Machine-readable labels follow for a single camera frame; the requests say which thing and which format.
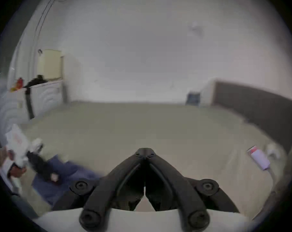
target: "clothing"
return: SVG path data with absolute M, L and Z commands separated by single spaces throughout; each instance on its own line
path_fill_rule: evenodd
M 62 163 L 58 155 L 55 155 L 47 161 L 53 170 L 59 174 L 60 184 L 55 185 L 51 182 L 46 182 L 44 179 L 36 174 L 32 186 L 41 195 L 41 197 L 53 206 L 56 201 L 69 189 L 71 183 L 80 178 L 96 180 L 99 178 L 94 172 L 76 165 L 70 161 Z
M 33 210 L 32 206 L 19 195 L 12 195 L 11 199 L 15 203 L 15 205 L 22 211 L 22 213 L 28 218 L 35 219 L 39 217 L 37 213 Z

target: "red object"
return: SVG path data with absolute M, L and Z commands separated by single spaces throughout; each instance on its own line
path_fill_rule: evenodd
M 16 82 L 16 89 L 21 89 L 23 87 L 23 79 L 20 77 Z

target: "white wall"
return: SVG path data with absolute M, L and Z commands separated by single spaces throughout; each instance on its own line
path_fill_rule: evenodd
M 63 51 L 72 100 L 184 102 L 213 78 L 292 98 L 292 38 L 264 0 L 56 1 L 38 48 Z

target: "cabinet door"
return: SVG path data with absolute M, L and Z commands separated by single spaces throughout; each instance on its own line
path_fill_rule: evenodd
M 34 116 L 40 116 L 63 103 L 62 81 L 53 81 L 31 87 Z
M 0 143 L 2 146 L 6 145 L 5 134 L 11 130 L 13 124 L 24 124 L 28 121 L 25 89 L 6 92 L 0 96 Z

